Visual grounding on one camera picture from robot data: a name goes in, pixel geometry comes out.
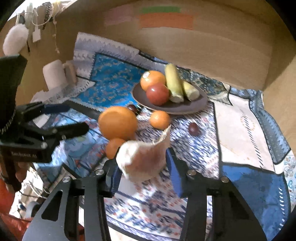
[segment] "white fluffy toy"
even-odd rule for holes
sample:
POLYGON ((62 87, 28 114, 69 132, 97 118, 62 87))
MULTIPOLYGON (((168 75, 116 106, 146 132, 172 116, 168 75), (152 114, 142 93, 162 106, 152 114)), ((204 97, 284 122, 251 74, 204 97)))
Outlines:
POLYGON ((13 26, 5 37, 3 53, 8 55, 18 54, 27 44, 29 30, 24 24, 13 26))

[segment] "corn cob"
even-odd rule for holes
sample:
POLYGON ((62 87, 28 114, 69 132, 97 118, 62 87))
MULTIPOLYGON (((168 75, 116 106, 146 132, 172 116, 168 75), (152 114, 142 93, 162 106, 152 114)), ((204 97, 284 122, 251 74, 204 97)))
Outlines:
POLYGON ((184 102, 182 86, 179 80, 176 66, 168 64, 165 67, 166 85, 170 90, 170 101, 175 103, 184 102))
POLYGON ((183 93, 190 101, 196 100, 200 96, 200 92, 185 80, 181 80, 183 93))

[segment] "cardboard wall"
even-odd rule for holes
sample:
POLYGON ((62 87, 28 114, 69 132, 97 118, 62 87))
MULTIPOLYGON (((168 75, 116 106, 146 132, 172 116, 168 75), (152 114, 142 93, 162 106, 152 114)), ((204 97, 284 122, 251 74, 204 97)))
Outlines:
POLYGON ((265 82, 265 109, 275 118, 296 152, 296 42, 286 26, 276 31, 276 41, 265 82))
MULTIPOLYGON (((38 8, 38 23, 44 19, 42 8, 38 8)), ((0 32, 0 45, 14 24, 15 18, 6 23, 0 32)), ((295 117, 288 107, 290 105, 296 110, 292 100, 296 85, 290 86, 295 64, 290 62, 296 53, 295 41, 265 0, 73 1, 57 16, 60 54, 55 52, 52 23, 42 31, 41 41, 32 43, 29 40, 30 54, 26 48, 21 51, 28 64, 18 89, 17 104, 27 103, 36 92, 47 90, 42 67, 56 59, 62 62, 72 59, 79 31, 131 44, 150 55, 234 87, 266 89, 266 109, 275 117, 295 149, 295 117), (128 4, 124 11, 109 11, 123 4, 128 4), (143 8, 150 6, 178 7, 181 14, 192 16, 193 21, 181 25, 187 29, 141 28, 143 8), (287 106, 285 111, 281 108, 283 105, 287 106)))

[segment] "pink tape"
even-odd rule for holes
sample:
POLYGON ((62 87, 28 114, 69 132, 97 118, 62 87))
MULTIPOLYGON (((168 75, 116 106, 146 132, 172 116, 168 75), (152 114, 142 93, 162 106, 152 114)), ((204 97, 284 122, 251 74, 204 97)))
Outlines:
POLYGON ((116 25, 123 22, 129 22, 133 17, 133 6, 131 4, 122 5, 110 9, 104 13, 104 25, 116 25))

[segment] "metal screw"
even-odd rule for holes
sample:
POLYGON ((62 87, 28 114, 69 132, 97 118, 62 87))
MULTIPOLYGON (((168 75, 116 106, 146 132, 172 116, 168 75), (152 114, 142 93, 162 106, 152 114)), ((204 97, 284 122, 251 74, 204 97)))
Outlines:
POLYGON ((42 149, 46 149, 46 148, 47 148, 47 146, 48 146, 48 145, 47 145, 47 143, 46 143, 46 142, 42 142, 42 143, 41 143, 41 148, 42 148, 42 149))
POLYGON ((96 175, 97 176, 100 176, 100 175, 103 175, 103 174, 104 174, 104 170, 103 169, 96 170, 96 175))
POLYGON ((188 174, 189 176, 194 176, 194 175, 196 174, 196 171, 193 170, 193 169, 190 169, 190 170, 188 170, 187 174, 188 174))
POLYGON ((228 179, 228 177, 221 177, 221 181, 224 183, 228 183, 229 179, 228 179))
POLYGON ((71 180, 71 177, 70 176, 66 176, 63 178, 63 183, 67 183, 71 180))

